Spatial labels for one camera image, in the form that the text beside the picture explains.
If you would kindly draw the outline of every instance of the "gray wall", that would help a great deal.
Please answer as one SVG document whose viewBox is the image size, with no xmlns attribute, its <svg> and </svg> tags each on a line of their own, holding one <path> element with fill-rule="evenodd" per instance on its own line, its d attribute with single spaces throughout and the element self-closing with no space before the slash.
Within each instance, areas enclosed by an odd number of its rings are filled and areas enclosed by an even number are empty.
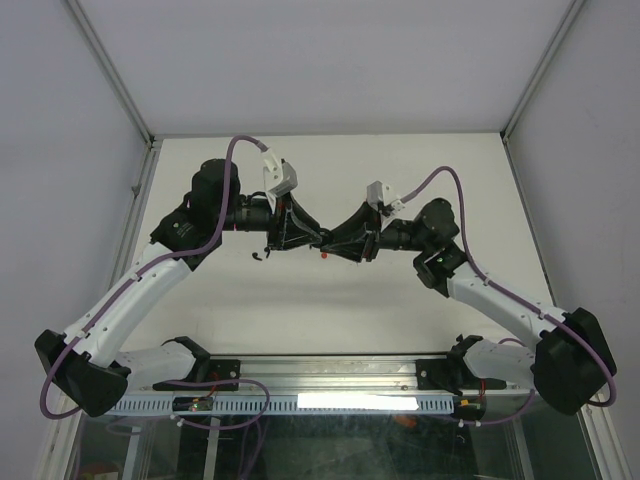
<svg viewBox="0 0 640 480">
<path fill-rule="evenodd" d="M 33 342 L 105 288 L 142 154 L 62 2 L 0 2 L 2 478 L 34 469 L 47 422 Z"/>
<path fill-rule="evenodd" d="M 512 138 L 558 302 L 601 320 L 635 475 L 640 415 L 640 2 L 592 0 Z"/>
</svg>

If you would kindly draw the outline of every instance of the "perforated metal strip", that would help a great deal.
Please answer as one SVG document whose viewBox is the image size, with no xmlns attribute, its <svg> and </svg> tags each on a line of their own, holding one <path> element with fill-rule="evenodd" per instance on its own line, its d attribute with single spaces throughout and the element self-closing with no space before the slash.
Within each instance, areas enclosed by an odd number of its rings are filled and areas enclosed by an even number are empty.
<svg viewBox="0 0 640 480">
<path fill-rule="evenodd" d="M 173 413 L 174 394 L 125 395 L 107 415 L 118 416 L 160 416 Z M 295 395 L 275 395 L 271 397 L 265 415 L 448 415 L 453 413 L 453 397 L 447 395 L 419 395 L 418 410 L 393 412 L 384 410 L 342 409 L 342 408 L 298 408 Z M 213 402 L 210 411 L 179 412 L 187 415 L 255 415 L 264 407 L 264 399 L 258 396 L 224 395 Z"/>
</svg>

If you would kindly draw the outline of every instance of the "white light strip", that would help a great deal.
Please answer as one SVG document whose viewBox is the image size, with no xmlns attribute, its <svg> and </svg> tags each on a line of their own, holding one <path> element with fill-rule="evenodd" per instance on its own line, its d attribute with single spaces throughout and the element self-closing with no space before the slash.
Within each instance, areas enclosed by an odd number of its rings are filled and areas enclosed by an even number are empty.
<svg viewBox="0 0 640 480">
<path fill-rule="evenodd" d="M 301 393 L 298 408 L 340 408 L 363 410 L 418 410 L 416 397 L 385 397 L 340 393 Z"/>
</svg>

